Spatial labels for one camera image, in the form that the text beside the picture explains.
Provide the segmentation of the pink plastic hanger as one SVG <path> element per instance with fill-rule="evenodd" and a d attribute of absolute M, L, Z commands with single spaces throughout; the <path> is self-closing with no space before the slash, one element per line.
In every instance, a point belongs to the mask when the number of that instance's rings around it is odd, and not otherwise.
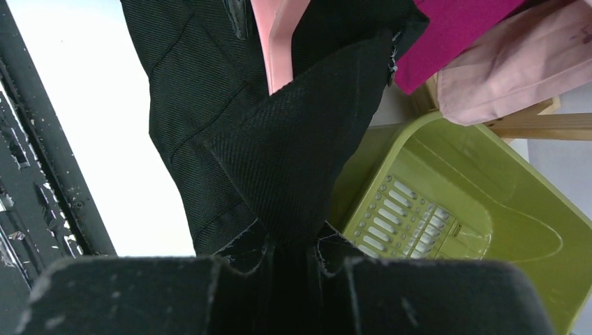
<path fill-rule="evenodd" d="M 309 0 L 253 0 L 253 9 L 272 95 L 293 80 L 293 34 Z"/>

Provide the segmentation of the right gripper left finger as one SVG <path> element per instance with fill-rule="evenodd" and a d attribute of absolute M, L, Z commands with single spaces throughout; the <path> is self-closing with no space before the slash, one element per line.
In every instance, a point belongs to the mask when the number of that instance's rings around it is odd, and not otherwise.
<path fill-rule="evenodd" d="M 254 334 L 273 250 L 259 231 L 194 258 L 61 260 L 36 281 L 16 334 Z"/>

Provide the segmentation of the black pleated skirt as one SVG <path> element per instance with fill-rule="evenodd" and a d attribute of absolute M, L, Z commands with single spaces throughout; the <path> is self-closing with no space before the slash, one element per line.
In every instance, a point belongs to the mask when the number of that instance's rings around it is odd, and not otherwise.
<path fill-rule="evenodd" d="M 123 1 L 149 79 L 149 135 L 182 197 L 193 247 L 212 254 L 252 223 L 309 245 L 392 78 L 429 25 L 413 1 L 312 1 L 293 80 L 267 87 L 244 1 Z"/>

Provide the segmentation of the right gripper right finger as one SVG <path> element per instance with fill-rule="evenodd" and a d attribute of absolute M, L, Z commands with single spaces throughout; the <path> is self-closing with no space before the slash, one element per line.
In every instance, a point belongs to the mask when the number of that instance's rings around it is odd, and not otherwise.
<path fill-rule="evenodd" d="M 553 334 L 531 282 L 505 262 L 371 258 L 318 233 L 324 334 Z"/>

